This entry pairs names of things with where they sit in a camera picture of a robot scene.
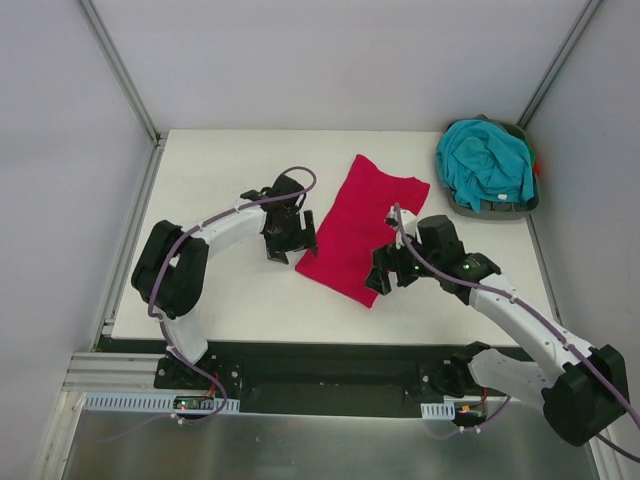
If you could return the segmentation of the pink t shirt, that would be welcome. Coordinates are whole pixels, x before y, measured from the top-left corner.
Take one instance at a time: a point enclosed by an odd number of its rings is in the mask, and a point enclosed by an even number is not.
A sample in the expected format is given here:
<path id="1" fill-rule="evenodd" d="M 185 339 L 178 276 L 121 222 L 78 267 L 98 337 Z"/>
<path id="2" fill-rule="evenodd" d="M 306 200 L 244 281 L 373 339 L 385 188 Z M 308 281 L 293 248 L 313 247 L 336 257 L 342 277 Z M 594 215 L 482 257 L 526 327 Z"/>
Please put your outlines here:
<path id="1" fill-rule="evenodd" d="M 317 231 L 317 253 L 304 254 L 296 272 L 372 307 L 378 294 L 365 286 L 372 253 L 395 237 L 385 218 L 394 204 L 419 213 L 429 190 L 428 183 L 389 175 L 358 154 Z"/>

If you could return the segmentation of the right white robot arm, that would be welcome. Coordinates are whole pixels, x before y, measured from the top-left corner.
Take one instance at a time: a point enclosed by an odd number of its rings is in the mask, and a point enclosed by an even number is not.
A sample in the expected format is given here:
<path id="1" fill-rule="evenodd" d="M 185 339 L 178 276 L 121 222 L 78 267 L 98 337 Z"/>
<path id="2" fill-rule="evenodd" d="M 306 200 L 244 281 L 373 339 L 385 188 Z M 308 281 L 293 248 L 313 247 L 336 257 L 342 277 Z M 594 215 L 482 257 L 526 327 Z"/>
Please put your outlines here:
<path id="1" fill-rule="evenodd" d="M 368 288 L 386 295 L 394 286 L 433 278 L 496 324 L 529 357 L 516 360 L 474 342 L 433 375 L 436 391 L 455 398 L 479 388 L 500 391 L 541 411 L 554 432 L 573 446 L 587 443 L 623 415 L 639 419 L 621 353 L 610 345 L 595 347 L 546 318 L 492 260 L 466 252 L 447 216 L 419 219 L 394 205 L 385 222 L 395 238 L 374 251 Z"/>

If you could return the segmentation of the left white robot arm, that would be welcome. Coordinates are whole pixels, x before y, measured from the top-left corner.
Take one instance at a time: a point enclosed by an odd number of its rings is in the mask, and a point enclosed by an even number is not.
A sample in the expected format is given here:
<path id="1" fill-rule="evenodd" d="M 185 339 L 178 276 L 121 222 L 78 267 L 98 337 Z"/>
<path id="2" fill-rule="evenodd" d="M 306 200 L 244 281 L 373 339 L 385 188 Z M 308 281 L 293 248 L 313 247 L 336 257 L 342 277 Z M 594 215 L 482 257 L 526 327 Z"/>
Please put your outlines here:
<path id="1" fill-rule="evenodd" d="M 291 167 L 274 183 L 249 190 L 221 213 L 189 224 L 168 220 L 156 223 L 133 269 L 131 285 L 156 321 L 167 350 L 180 360 L 176 375 L 188 388 L 204 387 L 211 365 L 203 359 L 208 342 L 198 319 L 209 260 L 231 246 L 260 235 L 269 261 L 287 265 L 290 252 L 317 253 L 313 212 L 304 208 L 317 177 L 303 186 L 290 174 Z"/>

